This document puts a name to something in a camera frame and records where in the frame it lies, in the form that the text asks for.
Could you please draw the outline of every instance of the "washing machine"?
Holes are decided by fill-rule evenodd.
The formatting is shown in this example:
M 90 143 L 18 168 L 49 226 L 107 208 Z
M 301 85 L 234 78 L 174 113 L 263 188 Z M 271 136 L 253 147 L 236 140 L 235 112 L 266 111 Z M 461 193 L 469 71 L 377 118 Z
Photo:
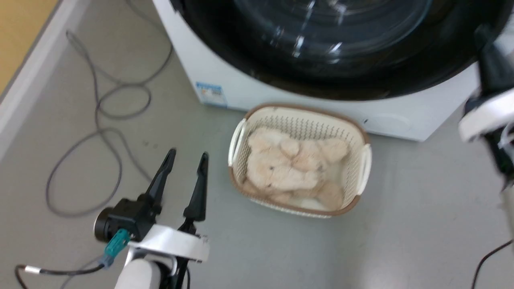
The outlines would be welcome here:
M 479 87 L 479 24 L 500 35 L 505 53 L 514 49 L 514 34 L 504 31 L 513 3 L 154 0 L 200 102 L 317 107 L 370 133 L 416 141 Z

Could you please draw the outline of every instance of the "brown basket rim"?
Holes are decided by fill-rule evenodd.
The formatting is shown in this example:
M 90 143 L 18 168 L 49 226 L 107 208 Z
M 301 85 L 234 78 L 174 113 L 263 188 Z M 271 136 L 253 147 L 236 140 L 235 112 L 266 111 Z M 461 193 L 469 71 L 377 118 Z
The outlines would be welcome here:
M 248 113 L 244 116 L 244 119 L 250 118 L 250 116 L 252 114 L 254 114 L 256 111 L 258 111 L 260 109 L 264 109 L 266 107 L 285 107 L 288 109 L 309 111 L 309 112 L 314 112 L 314 113 L 319 113 L 319 114 L 324 114 L 324 115 L 332 116 L 335 118 L 339 118 L 341 120 L 344 120 L 344 121 L 347 121 L 347 122 L 353 124 L 361 132 L 362 137 L 364 138 L 364 142 L 370 143 L 370 138 L 369 138 L 368 134 L 356 121 L 354 121 L 346 116 L 334 113 L 334 112 L 316 109 L 316 108 L 312 108 L 312 107 L 306 107 L 306 106 L 301 106 L 301 105 L 296 105 L 296 104 L 287 104 L 287 103 L 264 103 L 264 104 L 258 105 L 256 107 L 254 107 L 253 109 L 249 110 Z M 304 209 L 304 208 L 300 208 L 300 207 L 296 207 L 296 206 L 292 206 L 292 205 L 288 205 L 288 204 L 281 204 L 278 202 L 274 202 L 265 197 L 254 196 L 253 194 L 246 192 L 243 189 L 243 187 L 240 186 L 237 183 L 237 181 L 235 180 L 234 169 L 232 167 L 229 167 L 229 177 L 230 177 L 230 180 L 232 181 L 232 184 L 238 189 L 238 191 L 242 195 L 244 195 L 248 198 L 254 199 L 254 200 L 259 200 L 259 201 L 269 204 L 269 205 L 273 205 L 273 206 L 277 206 L 277 207 L 281 207 L 281 208 L 285 208 L 285 209 L 289 209 L 289 210 L 297 211 L 297 212 L 325 215 L 325 216 L 336 216 L 336 215 L 341 215 L 341 214 L 344 214 L 344 213 L 350 211 L 351 209 L 353 209 L 355 207 L 357 202 L 359 202 L 359 200 L 360 200 L 360 196 L 357 195 L 346 207 L 344 207 L 340 210 L 336 210 L 336 211 L 321 211 L 321 210 Z

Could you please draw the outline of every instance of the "gray floor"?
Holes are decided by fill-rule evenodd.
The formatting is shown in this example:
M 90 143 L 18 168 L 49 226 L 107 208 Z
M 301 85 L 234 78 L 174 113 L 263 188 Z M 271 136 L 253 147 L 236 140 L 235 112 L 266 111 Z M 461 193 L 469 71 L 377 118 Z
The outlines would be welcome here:
M 155 16 L 150 3 L 137 2 Z M 114 75 L 137 80 L 163 61 L 167 42 L 123 1 L 95 0 L 77 31 L 93 59 Z M 112 85 L 105 80 L 100 89 Z M 200 105 L 178 59 L 149 85 L 148 112 L 130 121 L 102 120 L 121 129 L 137 158 L 153 173 L 170 147 L 178 149 L 159 223 L 178 226 L 203 151 L 210 153 L 207 263 L 192 264 L 192 288 L 467 288 L 480 258 L 510 238 L 499 207 L 501 183 L 480 143 L 458 138 L 459 113 L 424 143 L 372 136 L 370 182 L 358 206 L 329 220 L 305 219 L 256 205 L 230 184 L 227 148 L 242 112 Z M 62 219 L 45 207 L 46 178 L 59 157 L 94 129 L 91 76 L 68 49 L 42 97 L 0 165 L 2 224 L 0 287 L 16 288 L 17 263 L 72 269 L 103 251 L 91 228 L 95 214 Z M 106 103 L 111 111 L 137 108 L 134 91 Z M 147 182 L 129 163 L 113 204 L 136 197 Z M 58 172 L 52 201 L 79 210 L 98 203 L 117 175 L 113 157 L 95 139 Z M 124 256 L 69 288 L 113 288 Z M 486 263 L 478 288 L 512 288 L 512 253 Z M 24 275 L 30 288 L 58 288 L 60 277 Z

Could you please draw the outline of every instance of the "plastic basket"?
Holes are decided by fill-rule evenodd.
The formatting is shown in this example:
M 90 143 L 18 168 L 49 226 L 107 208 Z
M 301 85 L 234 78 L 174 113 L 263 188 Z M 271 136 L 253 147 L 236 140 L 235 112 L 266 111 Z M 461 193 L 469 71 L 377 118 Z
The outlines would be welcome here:
M 303 208 L 271 201 L 245 192 L 247 160 L 250 147 L 248 136 L 259 127 L 278 129 L 292 138 L 341 138 L 348 143 L 349 153 L 343 159 L 342 173 L 337 180 L 344 191 L 343 206 L 336 211 Z M 264 104 L 249 111 L 237 125 L 230 141 L 228 166 L 235 187 L 252 201 L 287 213 L 330 218 L 352 209 L 360 199 L 371 170 L 371 146 L 366 132 L 353 120 L 331 112 L 287 104 Z

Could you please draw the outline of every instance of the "yellow wall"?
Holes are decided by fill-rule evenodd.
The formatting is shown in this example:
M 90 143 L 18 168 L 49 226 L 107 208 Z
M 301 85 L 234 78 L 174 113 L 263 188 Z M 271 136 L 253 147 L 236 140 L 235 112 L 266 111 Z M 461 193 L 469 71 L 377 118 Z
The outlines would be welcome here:
M 58 0 L 0 0 L 0 93 L 23 62 Z

